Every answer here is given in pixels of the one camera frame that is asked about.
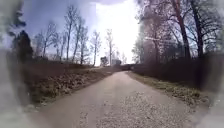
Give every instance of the dry grass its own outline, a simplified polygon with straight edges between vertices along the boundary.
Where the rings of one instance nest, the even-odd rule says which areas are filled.
[[[153,88],[162,90],[169,96],[177,97],[180,100],[184,101],[188,105],[195,107],[197,105],[205,105],[208,106],[210,104],[210,100],[208,96],[206,96],[204,93],[200,92],[199,90],[184,87],[177,83],[170,83],[166,81],[161,81],[155,78],[147,77],[147,76],[141,76],[138,74],[135,74],[133,72],[127,72],[127,74],[144,83],[147,85],[152,86]]]

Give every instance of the road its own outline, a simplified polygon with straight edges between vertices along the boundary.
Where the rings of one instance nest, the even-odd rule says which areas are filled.
[[[46,128],[192,127],[190,108],[124,72],[77,91],[32,114]]]

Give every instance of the tree trunk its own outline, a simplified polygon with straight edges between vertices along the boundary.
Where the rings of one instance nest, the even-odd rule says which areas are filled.
[[[96,46],[95,46],[95,51],[94,51],[94,60],[93,60],[93,66],[96,64]]]
[[[60,61],[62,60],[62,56],[63,56],[63,51],[64,51],[64,44],[62,44],[62,46],[61,46],[61,55],[60,55]]]
[[[111,59],[111,56],[112,56],[112,46],[111,46],[111,42],[110,42],[110,66],[112,66],[112,59]]]
[[[44,50],[43,50],[43,57],[45,57],[46,47],[47,47],[47,44],[46,44],[46,42],[45,42],[45,43],[44,43]]]
[[[184,19],[181,16],[181,12],[180,12],[180,5],[179,5],[180,3],[179,3],[178,0],[177,1],[171,0],[171,2],[172,2],[172,6],[174,8],[174,11],[176,13],[176,17],[177,17],[177,20],[179,22],[180,29],[181,29],[181,34],[182,34],[182,38],[183,38],[183,42],[184,42],[185,57],[187,59],[190,59],[191,54],[190,54],[189,42],[188,42],[188,39],[187,39],[187,32],[186,32],[186,29],[185,29],[185,26],[184,26]]]
[[[71,29],[72,29],[71,27],[72,25],[70,24],[69,31],[68,31],[68,41],[67,41],[67,57],[66,57],[67,62],[68,62],[69,44],[70,44],[70,36],[71,36]]]
[[[196,9],[196,5],[194,3],[194,0],[191,0],[191,7],[193,10],[193,15],[194,15],[194,20],[195,20],[195,24],[196,24],[196,29],[197,29],[197,36],[198,36],[198,40],[197,40],[197,46],[198,46],[198,57],[201,58],[203,56],[203,36],[202,36],[202,28],[201,28],[201,22],[199,20],[198,17],[198,11]]]

